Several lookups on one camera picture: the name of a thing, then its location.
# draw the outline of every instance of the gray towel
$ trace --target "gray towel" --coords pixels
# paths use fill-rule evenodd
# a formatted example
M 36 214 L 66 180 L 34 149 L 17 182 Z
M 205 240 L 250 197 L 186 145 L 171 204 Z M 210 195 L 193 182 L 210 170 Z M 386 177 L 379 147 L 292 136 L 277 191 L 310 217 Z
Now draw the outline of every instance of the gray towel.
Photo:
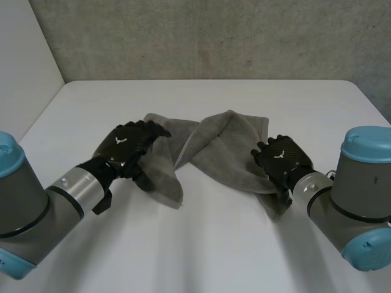
M 278 221 L 287 207 L 277 201 L 276 189 L 250 154 L 257 142 L 266 142 L 268 119 L 238 114 L 232 110 L 205 118 L 200 123 L 148 114 L 170 131 L 160 137 L 141 159 L 140 166 L 156 185 L 151 196 L 179 209 L 183 189 L 175 170 L 192 163 L 216 181 L 255 193 L 269 218 Z

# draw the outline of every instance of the white table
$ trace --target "white table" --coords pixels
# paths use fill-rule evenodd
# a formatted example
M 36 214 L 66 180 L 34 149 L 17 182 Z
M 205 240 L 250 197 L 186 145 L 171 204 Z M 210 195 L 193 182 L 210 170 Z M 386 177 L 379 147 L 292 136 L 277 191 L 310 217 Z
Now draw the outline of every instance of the white table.
M 336 168 L 347 130 L 389 126 L 346 81 L 82 81 L 58 93 L 21 144 L 48 186 L 118 124 L 149 112 L 199 121 L 228 109 L 269 117 L 269 135 L 292 136 L 321 172 Z M 0 276 L 0 292 L 389 291 L 391 267 L 354 270 L 295 204 L 274 225 L 253 195 L 190 164 L 177 176 L 179 211 L 116 181 L 110 210 L 89 214 L 23 281 Z

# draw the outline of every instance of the light blue cap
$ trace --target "light blue cap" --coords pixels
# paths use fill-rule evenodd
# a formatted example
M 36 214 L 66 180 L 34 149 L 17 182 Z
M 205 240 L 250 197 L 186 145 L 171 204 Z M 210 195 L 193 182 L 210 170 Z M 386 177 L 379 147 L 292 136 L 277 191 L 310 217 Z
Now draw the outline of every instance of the light blue cap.
M 357 270 L 379 270 L 391 264 L 391 228 L 379 228 L 350 240 L 341 255 Z
M 9 133 L 0 131 L 0 178 L 16 171 L 24 162 L 22 147 Z
M 36 267 L 37 266 L 35 264 L 32 264 L 31 262 L 0 248 L 0 271 L 6 275 L 20 280 Z
M 391 163 L 391 128 L 360 126 L 350 129 L 341 146 L 346 157 L 364 163 Z

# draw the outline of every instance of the robotic hand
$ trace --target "robotic hand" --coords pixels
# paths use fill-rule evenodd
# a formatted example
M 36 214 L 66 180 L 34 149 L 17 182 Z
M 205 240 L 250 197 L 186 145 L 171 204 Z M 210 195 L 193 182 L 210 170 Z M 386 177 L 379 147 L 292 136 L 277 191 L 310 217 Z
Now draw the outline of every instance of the robotic hand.
M 119 125 L 90 160 L 43 190 L 23 149 L 0 132 L 0 271 L 24 278 L 85 213 L 110 208 L 109 187 L 116 178 L 132 178 L 142 190 L 153 190 L 137 163 L 160 136 L 170 133 L 152 121 Z
M 391 128 L 361 126 L 346 134 L 334 182 L 316 172 L 310 158 L 288 136 L 259 142 L 252 150 L 279 190 L 293 200 L 357 270 L 391 264 Z
M 289 206 L 292 202 L 289 188 L 294 186 L 295 178 L 313 172 L 312 162 L 288 136 L 278 135 L 277 139 L 270 137 L 268 143 L 258 142 L 261 151 L 252 150 L 251 155 L 276 186 L 279 201 Z

